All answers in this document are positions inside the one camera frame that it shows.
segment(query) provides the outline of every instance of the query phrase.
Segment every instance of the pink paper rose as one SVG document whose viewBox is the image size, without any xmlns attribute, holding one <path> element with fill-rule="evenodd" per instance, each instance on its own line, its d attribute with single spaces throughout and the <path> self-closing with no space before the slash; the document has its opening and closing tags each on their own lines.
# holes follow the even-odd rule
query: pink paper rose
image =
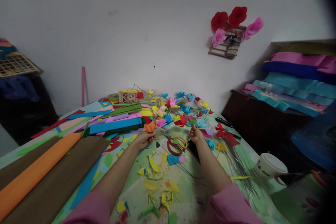
<svg viewBox="0 0 336 224">
<path fill-rule="evenodd" d="M 225 34 L 226 34 L 226 31 L 222 29 L 217 29 L 214 37 L 212 38 L 212 46 L 215 47 L 221 44 L 223 40 L 225 39 Z"/>
<path fill-rule="evenodd" d="M 264 24 L 265 24 L 265 21 L 261 17 L 258 17 L 254 21 L 254 23 L 250 24 L 246 28 L 245 32 L 243 33 L 242 39 L 249 40 L 250 36 L 257 34 L 261 30 L 261 28 L 264 26 Z"/>
</svg>

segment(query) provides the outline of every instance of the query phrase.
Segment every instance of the red paper rose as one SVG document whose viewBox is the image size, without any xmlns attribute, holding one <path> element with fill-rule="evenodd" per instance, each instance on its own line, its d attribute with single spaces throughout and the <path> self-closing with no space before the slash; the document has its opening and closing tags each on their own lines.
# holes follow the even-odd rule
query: red paper rose
<svg viewBox="0 0 336 224">
<path fill-rule="evenodd" d="M 228 21 L 228 14 L 226 12 L 217 12 L 211 20 L 212 30 L 222 29 Z"/>
<path fill-rule="evenodd" d="M 229 25 L 225 30 L 237 28 L 246 19 L 246 7 L 235 7 L 229 16 Z"/>
</svg>

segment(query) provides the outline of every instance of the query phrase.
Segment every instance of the pink stick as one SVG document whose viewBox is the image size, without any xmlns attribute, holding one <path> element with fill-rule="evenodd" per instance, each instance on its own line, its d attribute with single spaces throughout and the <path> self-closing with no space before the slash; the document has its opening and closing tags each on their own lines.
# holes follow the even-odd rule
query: pink stick
<svg viewBox="0 0 336 224">
<path fill-rule="evenodd" d="M 82 107 L 85 106 L 85 67 L 82 66 Z"/>
</svg>

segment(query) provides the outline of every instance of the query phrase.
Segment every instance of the pink sleeve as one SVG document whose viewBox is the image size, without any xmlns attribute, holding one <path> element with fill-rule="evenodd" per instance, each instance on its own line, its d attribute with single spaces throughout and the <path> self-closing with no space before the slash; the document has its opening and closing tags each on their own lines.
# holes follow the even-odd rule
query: pink sleeve
<svg viewBox="0 0 336 224">
<path fill-rule="evenodd" d="M 263 223 L 253 212 L 245 195 L 234 183 L 212 196 L 208 205 L 206 219 L 213 220 L 212 223 Z"/>
<path fill-rule="evenodd" d="M 110 203 L 106 195 L 92 191 L 76 206 L 62 224 L 108 224 Z"/>
</svg>

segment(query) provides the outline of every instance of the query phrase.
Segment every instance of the purple crepe paper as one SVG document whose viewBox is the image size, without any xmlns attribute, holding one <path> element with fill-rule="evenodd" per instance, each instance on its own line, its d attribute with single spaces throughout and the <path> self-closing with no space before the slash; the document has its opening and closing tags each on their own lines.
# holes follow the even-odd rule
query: purple crepe paper
<svg viewBox="0 0 336 224">
<path fill-rule="evenodd" d="M 215 132 L 211 129 L 205 129 L 205 132 L 208 134 L 208 135 L 213 135 Z"/>
</svg>

